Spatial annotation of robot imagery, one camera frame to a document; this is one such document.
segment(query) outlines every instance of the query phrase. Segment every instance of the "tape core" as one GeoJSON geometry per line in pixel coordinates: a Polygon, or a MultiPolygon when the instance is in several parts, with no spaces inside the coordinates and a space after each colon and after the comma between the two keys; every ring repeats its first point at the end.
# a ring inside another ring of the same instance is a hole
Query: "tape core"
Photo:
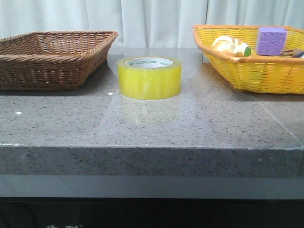
{"type": "Polygon", "coordinates": [[[167,58],[141,57],[141,58],[132,58],[126,61],[126,64],[131,67],[139,67],[139,68],[160,68],[160,67],[167,67],[172,65],[173,61],[167,58]]]}

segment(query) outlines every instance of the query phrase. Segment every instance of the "green object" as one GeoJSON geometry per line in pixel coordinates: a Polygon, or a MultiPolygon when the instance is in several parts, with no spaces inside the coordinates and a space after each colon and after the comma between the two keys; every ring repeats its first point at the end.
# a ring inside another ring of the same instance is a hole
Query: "green object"
{"type": "Polygon", "coordinates": [[[251,48],[250,47],[246,47],[245,51],[244,51],[244,57],[248,57],[251,55],[251,48]]]}

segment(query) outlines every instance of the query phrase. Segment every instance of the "basket rim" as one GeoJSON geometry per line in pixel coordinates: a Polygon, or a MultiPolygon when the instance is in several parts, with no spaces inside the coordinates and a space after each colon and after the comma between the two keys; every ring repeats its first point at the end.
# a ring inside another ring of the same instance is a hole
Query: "basket rim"
{"type": "Polygon", "coordinates": [[[75,61],[83,61],[85,59],[90,58],[92,55],[94,55],[95,52],[97,52],[99,49],[102,49],[103,47],[107,47],[111,45],[114,40],[118,37],[118,32],[116,31],[107,31],[107,30],[73,30],[73,31],[36,31],[36,32],[30,32],[26,34],[16,35],[8,38],[0,39],[1,42],[7,42],[7,41],[13,41],[15,39],[20,39],[27,36],[32,35],[57,35],[57,34],[104,34],[108,33],[110,34],[109,37],[107,37],[103,42],[96,45],[94,48],[88,49],[80,54],[73,54],[70,56],[56,56],[56,55],[11,55],[11,54],[0,54],[0,60],[4,61],[43,61],[43,62],[75,62],[75,61]]]}
{"type": "Polygon", "coordinates": [[[282,58],[280,56],[257,56],[251,55],[248,57],[233,57],[222,52],[206,47],[200,41],[198,29],[258,29],[259,27],[280,27],[287,31],[294,31],[304,34],[304,29],[294,28],[291,26],[268,26],[268,25],[194,25],[192,32],[194,41],[198,48],[205,53],[211,54],[221,60],[230,61],[232,63],[280,63],[280,64],[304,64],[304,58],[282,58]]]}

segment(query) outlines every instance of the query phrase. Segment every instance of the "basket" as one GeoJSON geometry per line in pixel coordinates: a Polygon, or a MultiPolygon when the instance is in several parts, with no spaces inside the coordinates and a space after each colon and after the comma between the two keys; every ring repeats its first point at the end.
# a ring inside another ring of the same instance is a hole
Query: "basket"
{"type": "MultiPolygon", "coordinates": [[[[260,26],[195,25],[193,35],[197,46],[211,64],[235,89],[258,93],[304,94],[304,58],[251,55],[231,57],[212,49],[221,35],[242,39],[255,49],[260,26]]],[[[304,50],[304,30],[287,30],[285,49],[304,50]]]]}
{"type": "Polygon", "coordinates": [[[115,31],[32,32],[0,39],[0,90],[73,90],[106,59],[115,31]]]}

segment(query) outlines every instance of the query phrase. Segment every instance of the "yellow plastic basket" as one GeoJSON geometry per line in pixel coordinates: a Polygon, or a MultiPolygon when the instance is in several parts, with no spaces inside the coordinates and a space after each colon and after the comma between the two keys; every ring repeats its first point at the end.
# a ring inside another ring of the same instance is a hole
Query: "yellow plastic basket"
{"type": "MultiPolygon", "coordinates": [[[[231,57],[212,49],[213,41],[232,35],[246,42],[254,53],[260,26],[194,25],[193,35],[199,49],[235,89],[258,93],[304,94],[304,58],[251,55],[231,57]]],[[[304,30],[287,30],[285,49],[304,50],[304,30]]]]}

